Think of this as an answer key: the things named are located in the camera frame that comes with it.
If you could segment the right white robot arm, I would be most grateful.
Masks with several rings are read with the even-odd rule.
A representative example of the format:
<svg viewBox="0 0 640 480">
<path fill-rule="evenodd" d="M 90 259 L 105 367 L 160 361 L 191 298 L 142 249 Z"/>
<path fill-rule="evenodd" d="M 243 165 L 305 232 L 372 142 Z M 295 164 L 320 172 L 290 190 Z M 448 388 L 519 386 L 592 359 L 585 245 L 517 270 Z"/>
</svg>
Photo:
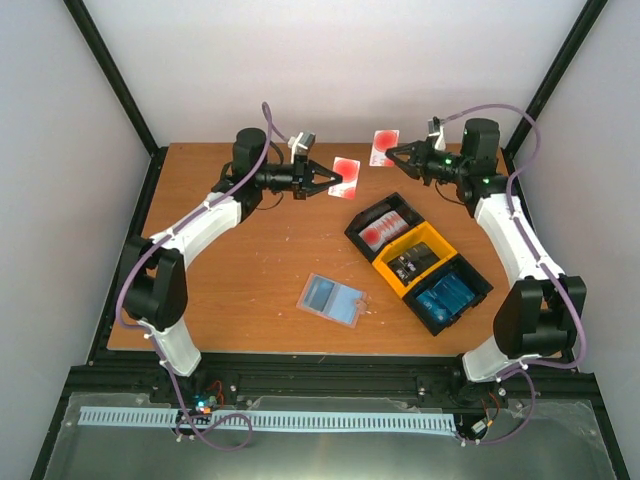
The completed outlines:
<svg viewBox="0 0 640 480">
<path fill-rule="evenodd" d="M 581 312 L 586 285 L 551 259 L 526 219 L 514 179 L 497 170 L 500 130 L 486 118 L 466 121 L 459 153 L 444 149 L 444 122 L 433 118 L 423 140 L 386 151 L 410 178 L 424 185 L 452 183 L 456 195 L 491 241 L 510 291 L 493 321 L 493 333 L 462 355 L 466 382 L 500 382 L 531 366 L 571 370 L 582 360 L 554 359 L 584 347 Z"/>
</svg>

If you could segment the black card stack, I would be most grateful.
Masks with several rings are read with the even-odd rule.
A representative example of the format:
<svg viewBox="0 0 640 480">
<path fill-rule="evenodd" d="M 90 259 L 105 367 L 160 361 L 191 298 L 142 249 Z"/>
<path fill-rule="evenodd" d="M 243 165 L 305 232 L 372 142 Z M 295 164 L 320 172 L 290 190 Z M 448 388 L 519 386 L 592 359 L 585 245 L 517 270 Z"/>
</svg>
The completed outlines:
<svg viewBox="0 0 640 480">
<path fill-rule="evenodd" d="M 439 257 L 424 242 L 420 242 L 390 260 L 387 265 L 403 285 L 409 285 L 439 261 Z"/>
</svg>

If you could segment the right black frame post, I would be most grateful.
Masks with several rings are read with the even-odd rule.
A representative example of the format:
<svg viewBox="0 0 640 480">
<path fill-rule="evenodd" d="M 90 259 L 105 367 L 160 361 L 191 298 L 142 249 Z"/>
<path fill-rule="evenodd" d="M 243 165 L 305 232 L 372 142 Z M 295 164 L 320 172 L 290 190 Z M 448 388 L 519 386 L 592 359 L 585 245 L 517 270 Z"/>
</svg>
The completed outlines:
<svg viewBox="0 0 640 480">
<path fill-rule="evenodd" d="M 527 106 L 526 113 L 537 121 L 560 81 L 605 9 L 607 0 L 587 0 L 571 26 L 545 76 Z"/>
</svg>

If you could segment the black right card bin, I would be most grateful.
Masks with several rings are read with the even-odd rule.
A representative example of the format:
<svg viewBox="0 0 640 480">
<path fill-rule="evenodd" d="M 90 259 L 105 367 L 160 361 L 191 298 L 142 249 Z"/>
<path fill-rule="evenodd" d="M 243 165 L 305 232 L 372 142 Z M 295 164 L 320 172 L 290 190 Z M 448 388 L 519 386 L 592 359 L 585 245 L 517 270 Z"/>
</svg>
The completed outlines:
<svg viewBox="0 0 640 480">
<path fill-rule="evenodd" d="M 403 302 L 433 336 L 483 302 L 493 286 L 460 254 L 420 280 Z"/>
</svg>

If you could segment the black left card bin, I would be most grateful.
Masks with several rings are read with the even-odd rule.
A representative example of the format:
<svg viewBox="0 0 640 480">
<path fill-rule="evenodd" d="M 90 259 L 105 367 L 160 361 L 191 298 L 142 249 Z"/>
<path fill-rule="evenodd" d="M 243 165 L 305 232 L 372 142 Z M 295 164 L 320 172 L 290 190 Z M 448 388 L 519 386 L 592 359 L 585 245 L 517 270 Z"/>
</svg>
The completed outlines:
<svg viewBox="0 0 640 480">
<path fill-rule="evenodd" d="M 418 211 L 394 192 L 357 214 L 344 234 L 372 263 L 384 247 L 424 221 Z"/>
</svg>

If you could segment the red white card stack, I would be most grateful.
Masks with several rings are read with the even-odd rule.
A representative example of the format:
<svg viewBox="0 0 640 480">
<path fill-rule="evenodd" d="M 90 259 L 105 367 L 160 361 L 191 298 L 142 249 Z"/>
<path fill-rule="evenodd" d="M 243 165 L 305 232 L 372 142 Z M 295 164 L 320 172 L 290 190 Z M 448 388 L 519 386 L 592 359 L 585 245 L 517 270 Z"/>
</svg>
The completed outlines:
<svg viewBox="0 0 640 480">
<path fill-rule="evenodd" d="M 395 210 L 389 211 L 366 226 L 359 237 L 374 252 L 380 250 L 386 242 L 409 229 L 409 224 Z"/>
</svg>

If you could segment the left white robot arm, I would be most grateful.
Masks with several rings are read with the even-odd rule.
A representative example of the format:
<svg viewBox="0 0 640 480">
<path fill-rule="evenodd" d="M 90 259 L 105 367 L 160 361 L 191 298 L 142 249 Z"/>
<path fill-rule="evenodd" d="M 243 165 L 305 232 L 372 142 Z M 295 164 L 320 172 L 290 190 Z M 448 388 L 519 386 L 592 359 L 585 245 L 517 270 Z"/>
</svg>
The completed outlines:
<svg viewBox="0 0 640 480">
<path fill-rule="evenodd" d="M 158 350 L 161 365 L 175 374 L 172 388 L 186 402 L 201 400 L 208 378 L 197 370 L 201 352 L 193 343 L 184 314 L 190 264 L 225 232 L 245 221 L 263 193 L 291 193 L 305 200 L 341 183 L 340 174 L 310 159 L 312 132 L 290 138 L 289 159 L 268 160 L 279 148 L 259 128 L 236 135 L 232 159 L 198 206 L 171 227 L 126 241 L 118 266 L 115 319 L 124 328 L 141 329 Z"/>
</svg>

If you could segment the black frame post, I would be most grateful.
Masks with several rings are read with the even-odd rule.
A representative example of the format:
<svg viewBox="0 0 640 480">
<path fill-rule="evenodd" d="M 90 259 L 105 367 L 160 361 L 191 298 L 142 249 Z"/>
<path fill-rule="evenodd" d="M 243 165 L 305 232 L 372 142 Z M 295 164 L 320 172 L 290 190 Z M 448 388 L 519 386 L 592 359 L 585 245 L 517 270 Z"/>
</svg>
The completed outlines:
<svg viewBox="0 0 640 480">
<path fill-rule="evenodd" d="M 123 108 L 144 150 L 150 157 L 153 157 L 160 147 L 85 2 L 81 0 L 64 0 L 63 3 Z"/>
<path fill-rule="evenodd" d="M 545 76 L 527 106 L 526 113 L 537 121 L 560 81 L 605 9 L 607 0 L 587 0 L 571 26 Z"/>
</svg>

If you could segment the red white credit card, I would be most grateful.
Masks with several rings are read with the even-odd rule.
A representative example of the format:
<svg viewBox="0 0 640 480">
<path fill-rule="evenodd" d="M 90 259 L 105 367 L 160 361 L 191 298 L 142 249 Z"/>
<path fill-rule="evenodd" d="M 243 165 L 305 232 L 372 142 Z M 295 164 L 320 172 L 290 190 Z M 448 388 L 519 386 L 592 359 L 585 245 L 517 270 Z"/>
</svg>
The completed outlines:
<svg viewBox="0 0 640 480">
<path fill-rule="evenodd" d="M 342 176 L 342 182 L 330 187 L 328 195 L 335 198 L 353 200 L 356 196 L 360 166 L 361 163 L 358 160 L 336 157 L 333 163 L 333 171 Z"/>
<path fill-rule="evenodd" d="M 398 146 L 398 130 L 376 130 L 373 136 L 369 165 L 371 167 L 393 167 L 386 151 Z"/>
</svg>

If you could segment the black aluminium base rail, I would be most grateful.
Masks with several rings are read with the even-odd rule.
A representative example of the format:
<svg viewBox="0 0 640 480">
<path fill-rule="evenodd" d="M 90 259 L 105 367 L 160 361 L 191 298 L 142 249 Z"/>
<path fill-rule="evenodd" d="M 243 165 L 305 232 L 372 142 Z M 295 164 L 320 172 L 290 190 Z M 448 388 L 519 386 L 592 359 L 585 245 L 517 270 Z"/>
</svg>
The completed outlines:
<svg viewBox="0 0 640 480">
<path fill-rule="evenodd" d="M 531 392 L 542 399 L 599 401 L 591 374 L 532 367 L 526 376 L 473 385 L 456 357 L 344 356 L 329 354 L 206 353 L 194 374 L 173 384 L 150 352 L 102 353 L 71 368 L 62 394 L 142 393 L 155 403 L 189 407 L 216 393 L 226 407 L 245 407 L 263 396 L 388 398 L 411 406 L 470 412 Z"/>
</svg>

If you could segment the blue credit card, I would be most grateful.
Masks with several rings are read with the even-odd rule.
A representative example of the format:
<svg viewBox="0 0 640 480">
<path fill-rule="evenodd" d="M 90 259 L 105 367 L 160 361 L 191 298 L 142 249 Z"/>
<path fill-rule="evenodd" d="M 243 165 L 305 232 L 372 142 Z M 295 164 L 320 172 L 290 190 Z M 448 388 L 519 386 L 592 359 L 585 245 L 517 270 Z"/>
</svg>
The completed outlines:
<svg viewBox="0 0 640 480">
<path fill-rule="evenodd" d="M 323 312 L 329 303 L 336 283 L 321 276 L 314 276 L 303 298 L 303 305 L 313 311 Z"/>
</svg>

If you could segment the blue card stack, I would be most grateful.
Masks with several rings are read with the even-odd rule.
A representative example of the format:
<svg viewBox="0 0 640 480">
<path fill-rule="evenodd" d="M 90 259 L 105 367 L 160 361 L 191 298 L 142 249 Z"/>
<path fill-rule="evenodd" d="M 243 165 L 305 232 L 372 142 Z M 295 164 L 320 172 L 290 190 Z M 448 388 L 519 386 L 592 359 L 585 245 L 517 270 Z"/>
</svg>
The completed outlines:
<svg viewBox="0 0 640 480">
<path fill-rule="evenodd" d="M 437 325 L 449 324 L 474 299 L 474 292 L 456 274 L 449 273 L 417 296 L 418 303 Z"/>
</svg>

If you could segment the yellow middle card bin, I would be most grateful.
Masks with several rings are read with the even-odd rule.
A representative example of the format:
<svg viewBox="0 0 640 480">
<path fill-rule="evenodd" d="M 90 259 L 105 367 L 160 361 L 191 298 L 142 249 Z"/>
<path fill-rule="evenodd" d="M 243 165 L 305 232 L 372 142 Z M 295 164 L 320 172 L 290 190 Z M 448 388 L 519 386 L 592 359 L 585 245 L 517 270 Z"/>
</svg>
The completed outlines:
<svg viewBox="0 0 640 480">
<path fill-rule="evenodd" d="M 372 265 L 403 298 L 458 251 L 428 222 L 422 222 L 385 246 Z"/>
</svg>

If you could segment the left black frame post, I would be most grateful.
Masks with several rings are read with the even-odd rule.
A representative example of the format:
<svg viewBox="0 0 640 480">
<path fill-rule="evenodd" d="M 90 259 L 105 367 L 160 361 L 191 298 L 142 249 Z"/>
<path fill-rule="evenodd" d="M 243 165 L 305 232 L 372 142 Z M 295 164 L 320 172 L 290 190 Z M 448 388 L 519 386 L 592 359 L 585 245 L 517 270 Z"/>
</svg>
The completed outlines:
<svg viewBox="0 0 640 480">
<path fill-rule="evenodd" d="M 63 3 L 123 108 L 144 150 L 150 157 L 153 157 L 160 147 L 85 2 L 81 0 L 64 0 Z"/>
</svg>

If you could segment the black card bin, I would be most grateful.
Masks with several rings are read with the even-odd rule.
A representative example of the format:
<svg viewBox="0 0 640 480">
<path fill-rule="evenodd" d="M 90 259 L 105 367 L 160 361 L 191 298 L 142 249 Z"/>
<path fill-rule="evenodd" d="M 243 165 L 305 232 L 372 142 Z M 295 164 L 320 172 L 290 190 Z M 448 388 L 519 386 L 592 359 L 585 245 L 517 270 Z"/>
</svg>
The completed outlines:
<svg viewBox="0 0 640 480">
<path fill-rule="evenodd" d="M 433 336 L 483 302 L 493 286 L 460 254 L 420 280 L 403 302 Z"/>
<path fill-rule="evenodd" d="M 357 214 L 344 234 L 372 263 L 384 247 L 424 221 L 418 211 L 394 192 Z"/>
</svg>

